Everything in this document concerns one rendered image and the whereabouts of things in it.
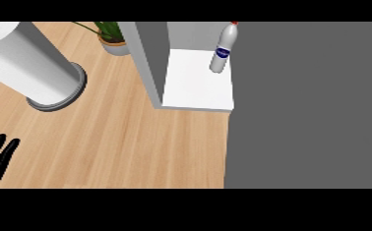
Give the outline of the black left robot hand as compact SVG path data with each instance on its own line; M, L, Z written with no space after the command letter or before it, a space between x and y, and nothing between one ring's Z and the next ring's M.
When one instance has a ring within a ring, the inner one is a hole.
M4 142L5 142L5 135L0 134L0 147L2 146ZM11 159L11 155L19 146L19 143L20 143L19 139L10 140L4 149L0 151L0 179L2 178L8 162Z

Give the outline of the grey open cabinet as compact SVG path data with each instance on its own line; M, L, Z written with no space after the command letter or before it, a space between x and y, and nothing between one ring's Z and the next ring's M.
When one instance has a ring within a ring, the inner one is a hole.
M119 22L154 109L233 111L231 64L209 70L228 22Z

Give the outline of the clear water bottle blue label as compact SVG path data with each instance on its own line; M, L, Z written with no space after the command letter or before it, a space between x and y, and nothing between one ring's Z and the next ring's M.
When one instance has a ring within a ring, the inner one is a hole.
M216 48L213 51L213 56L211 59L209 70L218 74L224 70L224 66L225 66L225 63L231 54L233 44L237 37L236 25L237 25L237 22L230 22L230 24L222 29Z

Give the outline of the dark grey cabinet door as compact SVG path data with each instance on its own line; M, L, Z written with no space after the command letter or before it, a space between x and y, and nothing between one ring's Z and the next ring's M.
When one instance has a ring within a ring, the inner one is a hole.
M372 188L372 23L242 23L224 185Z

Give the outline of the grey paper towel holder base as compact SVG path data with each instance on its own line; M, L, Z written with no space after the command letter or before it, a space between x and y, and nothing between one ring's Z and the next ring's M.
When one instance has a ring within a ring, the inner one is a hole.
M26 102L30 105L30 107L35 108L41 112L53 112L53 111L63 109L76 100L76 98L79 97L79 95L85 89L85 85L87 85L85 71L76 63L70 63L70 65L78 73L78 84L76 84L73 92L66 97L66 99L54 104L44 105L44 104L36 103L29 98L26 98Z

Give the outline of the potted green plant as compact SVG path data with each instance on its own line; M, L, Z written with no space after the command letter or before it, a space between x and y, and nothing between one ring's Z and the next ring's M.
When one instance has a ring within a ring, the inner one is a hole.
M78 22L75 24L95 33L103 49L110 55L125 56L129 54L129 48L116 22L94 22L97 29L91 29Z

